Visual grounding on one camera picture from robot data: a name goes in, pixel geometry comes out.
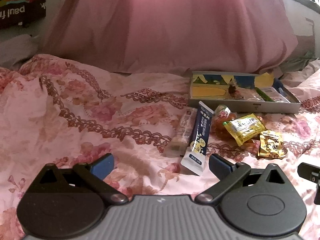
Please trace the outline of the gold foil snack packet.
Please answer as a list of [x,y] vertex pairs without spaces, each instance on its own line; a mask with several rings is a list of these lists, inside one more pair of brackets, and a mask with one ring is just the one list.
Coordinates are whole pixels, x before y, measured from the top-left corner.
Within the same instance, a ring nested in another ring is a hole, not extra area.
[[283,159],[285,153],[282,150],[283,136],[280,132],[271,130],[263,131],[260,133],[260,150],[259,157]]

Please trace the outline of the colourful paper shopping bag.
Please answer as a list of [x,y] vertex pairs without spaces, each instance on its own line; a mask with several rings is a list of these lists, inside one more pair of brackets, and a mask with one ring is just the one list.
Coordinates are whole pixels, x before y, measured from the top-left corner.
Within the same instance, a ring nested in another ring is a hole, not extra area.
[[46,0],[1,0],[1,29],[28,25],[46,16]]

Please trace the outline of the pink pillow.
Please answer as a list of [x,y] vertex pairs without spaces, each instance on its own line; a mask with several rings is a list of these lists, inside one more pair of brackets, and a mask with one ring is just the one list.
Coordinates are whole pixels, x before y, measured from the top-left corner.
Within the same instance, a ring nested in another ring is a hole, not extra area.
[[297,43],[283,0],[61,0],[42,51],[109,72],[254,73]]

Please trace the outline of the puffed rice bar green packet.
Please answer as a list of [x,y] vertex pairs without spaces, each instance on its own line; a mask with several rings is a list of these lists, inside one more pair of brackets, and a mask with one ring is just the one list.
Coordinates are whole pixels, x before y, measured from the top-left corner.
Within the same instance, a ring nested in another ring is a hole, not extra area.
[[273,87],[265,87],[265,88],[255,87],[255,91],[263,98],[264,101],[290,103],[290,101],[287,98],[281,95]]

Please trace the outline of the navy milk powder stick sachet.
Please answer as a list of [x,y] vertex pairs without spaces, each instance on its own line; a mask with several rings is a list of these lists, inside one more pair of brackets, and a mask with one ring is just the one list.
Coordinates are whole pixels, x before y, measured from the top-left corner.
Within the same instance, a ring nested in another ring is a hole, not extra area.
[[182,166],[198,176],[204,172],[213,114],[214,111],[211,108],[199,101],[190,142],[181,160]]

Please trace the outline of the grey tray with cartoon liner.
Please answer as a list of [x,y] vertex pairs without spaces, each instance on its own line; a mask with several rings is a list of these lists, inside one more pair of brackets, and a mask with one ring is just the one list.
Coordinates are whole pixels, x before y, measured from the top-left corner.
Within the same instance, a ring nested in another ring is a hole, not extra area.
[[298,113],[301,102],[273,74],[192,72],[189,106],[202,101],[236,113]]

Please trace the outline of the yellow cake snack packet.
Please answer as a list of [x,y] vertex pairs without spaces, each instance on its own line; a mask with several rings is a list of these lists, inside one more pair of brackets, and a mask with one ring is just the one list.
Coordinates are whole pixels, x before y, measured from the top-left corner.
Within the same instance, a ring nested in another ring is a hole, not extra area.
[[223,123],[228,133],[236,140],[238,146],[266,130],[265,125],[255,114],[242,116]]

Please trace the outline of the floral pink bedsheet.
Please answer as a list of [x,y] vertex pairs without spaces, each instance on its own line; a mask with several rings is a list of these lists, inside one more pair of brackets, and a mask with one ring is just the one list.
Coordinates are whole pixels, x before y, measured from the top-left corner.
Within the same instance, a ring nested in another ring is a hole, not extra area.
[[[52,55],[1,69],[1,239],[319,239],[317,185],[297,172],[319,167],[319,71],[281,81],[296,114],[233,112],[280,132],[285,158],[259,157],[260,134],[238,146],[211,123],[201,176],[164,155],[192,107],[191,75],[126,76]],[[72,170],[107,153],[104,182],[126,204],[105,204]],[[219,203],[199,204],[219,182],[212,154],[251,172]]]

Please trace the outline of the orange jelly snack bag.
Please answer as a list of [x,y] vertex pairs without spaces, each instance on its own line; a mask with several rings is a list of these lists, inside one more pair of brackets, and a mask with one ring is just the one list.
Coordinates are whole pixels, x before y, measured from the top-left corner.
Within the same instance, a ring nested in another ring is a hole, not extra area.
[[233,138],[223,126],[224,122],[235,120],[237,115],[233,113],[227,106],[219,105],[214,111],[212,119],[212,131],[216,134],[217,137],[221,139]]

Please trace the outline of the dark dried fruit clear packet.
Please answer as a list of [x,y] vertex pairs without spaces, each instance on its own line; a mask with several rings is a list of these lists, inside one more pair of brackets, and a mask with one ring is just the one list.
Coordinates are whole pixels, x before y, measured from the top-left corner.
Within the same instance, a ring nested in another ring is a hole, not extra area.
[[230,79],[228,83],[228,94],[234,100],[243,100],[244,97],[238,90],[238,84],[236,83],[235,79]]

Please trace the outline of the clear white snack bar packet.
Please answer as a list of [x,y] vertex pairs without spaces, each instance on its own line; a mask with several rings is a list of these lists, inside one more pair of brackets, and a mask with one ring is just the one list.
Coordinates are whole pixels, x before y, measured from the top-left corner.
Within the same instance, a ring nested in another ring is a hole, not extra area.
[[176,128],[174,137],[164,149],[164,155],[166,157],[184,156],[195,124],[196,113],[197,110],[195,108],[186,108]]

